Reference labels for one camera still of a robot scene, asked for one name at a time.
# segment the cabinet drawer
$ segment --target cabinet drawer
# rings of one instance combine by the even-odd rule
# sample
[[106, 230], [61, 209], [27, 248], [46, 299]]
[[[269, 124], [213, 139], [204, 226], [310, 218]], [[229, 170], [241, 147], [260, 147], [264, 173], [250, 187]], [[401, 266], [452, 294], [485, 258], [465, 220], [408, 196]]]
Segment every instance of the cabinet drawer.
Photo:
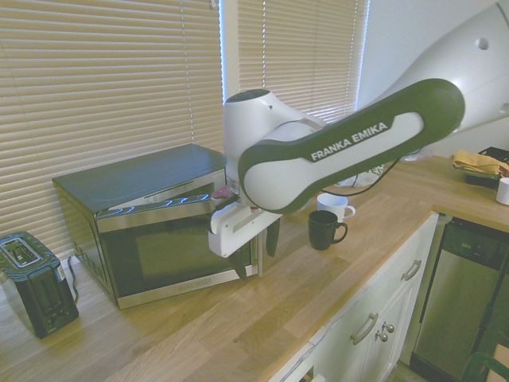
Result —
[[410, 281], [422, 277], [437, 218], [436, 214], [430, 216], [393, 255], [394, 261], [390, 266], [392, 269], [388, 272], [390, 273], [388, 298]]

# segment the beige blinds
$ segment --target beige blinds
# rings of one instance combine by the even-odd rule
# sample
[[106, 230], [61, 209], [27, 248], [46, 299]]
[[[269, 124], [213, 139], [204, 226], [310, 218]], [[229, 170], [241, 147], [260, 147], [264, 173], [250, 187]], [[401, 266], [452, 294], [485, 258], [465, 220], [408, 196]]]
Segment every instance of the beige blinds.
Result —
[[239, 0], [240, 90], [327, 122], [356, 106], [367, 0]]
[[194, 142], [222, 150], [210, 0], [0, 1], [0, 236], [70, 249], [51, 180]]

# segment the power cord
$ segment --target power cord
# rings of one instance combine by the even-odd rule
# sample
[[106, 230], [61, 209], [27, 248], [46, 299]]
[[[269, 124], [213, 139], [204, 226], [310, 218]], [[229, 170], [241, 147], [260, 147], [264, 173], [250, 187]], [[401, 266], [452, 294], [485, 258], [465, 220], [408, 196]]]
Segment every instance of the power cord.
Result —
[[400, 160], [400, 159], [401, 159], [401, 158], [398, 158], [398, 159], [396, 159], [394, 162], [392, 162], [392, 164], [389, 166], [389, 168], [387, 169], [387, 171], [384, 171], [384, 172], [382, 173], [382, 175], [380, 175], [380, 176], [379, 176], [379, 178], [375, 181], [375, 183], [372, 183], [371, 185], [369, 185], [369, 187], [367, 187], [366, 189], [363, 189], [362, 191], [359, 191], [359, 192], [357, 192], [357, 193], [333, 193], [332, 191], [327, 191], [327, 190], [322, 189], [322, 190], [321, 190], [321, 192], [322, 192], [322, 193], [330, 193], [331, 195], [335, 195], [335, 196], [337, 196], [337, 197], [353, 197], [353, 196], [355, 196], [355, 195], [360, 195], [361, 193], [365, 193], [365, 192], [369, 191], [370, 189], [372, 189], [373, 187], [375, 187], [375, 185], [376, 185], [379, 181], [381, 181], [381, 180], [382, 180], [382, 178], [383, 178], [383, 177], [385, 177], [385, 176], [387, 175], [387, 173], [388, 173], [389, 171], [391, 171], [391, 170], [392, 170], [392, 168], [393, 168], [394, 166], [396, 166], [396, 164], [399, 162], [399, 160]]

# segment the black mug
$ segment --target black mug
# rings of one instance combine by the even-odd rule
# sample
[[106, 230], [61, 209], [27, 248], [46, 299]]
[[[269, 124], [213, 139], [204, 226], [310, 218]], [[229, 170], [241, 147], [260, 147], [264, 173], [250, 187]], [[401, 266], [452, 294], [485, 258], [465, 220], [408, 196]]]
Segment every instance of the black mug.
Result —
[[[334, 239], [336, 230], [344, 227], [344, 234], [339, 239]], [[313, 211], [309, 214], [308, 234], [311, 247], [323, 251], [337, 244], [346, 237], [348, 226], [346, 223], [338, 223], [335, 213], [330, 211]]]

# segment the cabinet knob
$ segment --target cabinet knob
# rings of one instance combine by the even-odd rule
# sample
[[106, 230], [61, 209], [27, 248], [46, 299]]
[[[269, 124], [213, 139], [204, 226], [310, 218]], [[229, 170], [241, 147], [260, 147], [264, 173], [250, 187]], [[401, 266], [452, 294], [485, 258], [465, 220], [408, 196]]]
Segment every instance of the cabinet knob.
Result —
[[394, 325], [387, 324], [387, 323], [385, 323], [385, 321], [383, 322], [383, 325], [382, 325], [382, 331], [384, 329], [387, 329], [387, 332], [389, 332], [389, 333], [394, 333]]
[[387, 340], [389, 339], [389, 336], [387, 336], [387, 333], [380, 333], [378, 330], [376, 331], [376, 334], [375, 334], [375, 340], [377, 338], [380, 338], [380, 341], [381, 342], [387, 342]]

